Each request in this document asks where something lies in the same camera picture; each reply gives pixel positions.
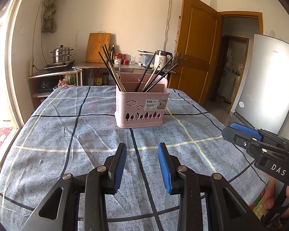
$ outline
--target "cutting board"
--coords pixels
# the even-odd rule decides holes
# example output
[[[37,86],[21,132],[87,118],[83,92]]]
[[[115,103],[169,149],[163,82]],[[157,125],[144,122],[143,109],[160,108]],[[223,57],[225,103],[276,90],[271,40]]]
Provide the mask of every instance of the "cutting board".
[[[99,56],[99,52],[101,52],[103,58],[106,60],[102,46],[106,44],[108,51],[110,37],[110,33],[90,33],[86,52],[86,62],[103,62]]]

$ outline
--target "stainless steel pot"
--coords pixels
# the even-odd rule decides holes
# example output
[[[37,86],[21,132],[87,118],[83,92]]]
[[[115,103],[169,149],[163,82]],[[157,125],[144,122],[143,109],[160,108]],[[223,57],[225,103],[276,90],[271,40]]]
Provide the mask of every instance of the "stainless steel pot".
[[[73,49],[70,49],[69,47],[63,47],[63,45],[60,45],[59,48],[54,49],[54,51],[51,52],[53,63],[69,61],[71,56],[71,50]]]

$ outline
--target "screw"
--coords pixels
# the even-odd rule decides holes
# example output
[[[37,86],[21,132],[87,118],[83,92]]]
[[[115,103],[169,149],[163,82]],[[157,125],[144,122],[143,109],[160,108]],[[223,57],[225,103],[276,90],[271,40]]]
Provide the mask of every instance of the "screw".
[[[71,177],[72,177],[71,174],[64,174],[64,175],[62,176],[62,179],[63,179],[63,180],[68,180],[68,179],[70,179]]]
[[[185,167],[185,166],[179,166],[179,167],[178,167],[178,170],[179,170],[180,172],[186,172],[186,171],[187,171],[187,167]]]
[[[105,166],[99,166],[97,167],[97,171],[98,172],[104,172],[106,170],[106,167]]]
[[[219,174],[219,173],[215,173],[215,174],[213,174],[213,178],[214,178],[215,180],[220,180],[220,179],[222,178],[222,175]]]

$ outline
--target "pink chopstick basket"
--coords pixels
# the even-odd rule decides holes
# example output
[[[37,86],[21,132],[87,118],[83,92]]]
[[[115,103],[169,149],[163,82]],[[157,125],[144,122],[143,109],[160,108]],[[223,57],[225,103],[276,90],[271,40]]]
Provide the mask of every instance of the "pink chopstick basket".
[[[138,89],[134,92],[142,74],[121,73],[121,82],[126,92],[116,87],[116,123],[119,128],[137,128],[163,124],[163,115],[170,92],[167,90],[167,79],[163,78],[149,92],[142,89],[150,78],[146,74]]]

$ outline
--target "basket label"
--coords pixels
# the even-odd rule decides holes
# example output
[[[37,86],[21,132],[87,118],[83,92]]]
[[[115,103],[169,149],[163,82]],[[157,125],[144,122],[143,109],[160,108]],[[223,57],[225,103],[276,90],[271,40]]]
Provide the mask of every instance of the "basket label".
[[[158,100],[146,100],[144,105],[144,110],[156,110],[158,105]]]
[[[166,108],[167,100],[146,100],[144,110],[163,110]]]

